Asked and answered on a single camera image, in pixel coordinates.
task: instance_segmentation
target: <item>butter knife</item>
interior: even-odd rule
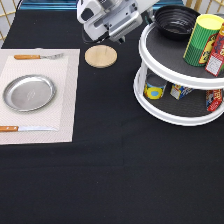
[[[40,55],[15,55],[14,58],[17,60],[26,60],[26,59],[51,59],[55,60],[57,58],[63,57],[64,54],[56,54],[52,56],[40,56]]]
[[[0,132],[17,131],[57,131],[57,129],[44,126],[0,126]]]

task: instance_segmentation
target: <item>white turntable organizer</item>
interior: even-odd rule
[[[205,90],[224,88],[224,75],[216,78],[206,72],[205,67],[188,65],[183,59],[186,41],[169,40],[160,34],[155,24],[148,25],[139,42],[142,65],[134,80],[134,93],[141,106],[153,116],[176,125],[196,126],[211,122],[224,112],[224,103],[215,112],[208,112],[205,93]],[[143,91],[148,69],[170,83],[195,90],[176,100],[167,86],[161,99],[146,99]]]

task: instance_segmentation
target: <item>wooden coaster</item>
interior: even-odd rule
[[[106,68],[117,60],[117,52],[108,46],[98,45],[89,48],[85,54],[86,62],[96,68]]]

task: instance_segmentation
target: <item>silver plate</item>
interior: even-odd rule
[[[26,75],[4,90],[4,102],[17,111],[32,111],[49,103],[56,93],[53,82],[42,75]]]

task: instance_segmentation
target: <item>white placemat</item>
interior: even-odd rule
[[[15,54],[53,55],[65,53],[57,60],[15,61]],[[54,100],[42,109],[15,112],[0,98],[0,125],[50,126],[55,131],[0,133],[0,144],[70,142],[73,135],[79,50],[0,50],[0,94],[6,85],[27,74],[48,76],[57,87]]]
[[[0,76],[0,95],[5,87],[25,75],[44,75],[56,86],[56,95],[45,107],[31,112],[17,112],[7,107],[0,100],[0,124],[2,126],[48,126],[59,129],[65,80],[67,75],[68,56],[57,60],[16,60],[9,56]]]

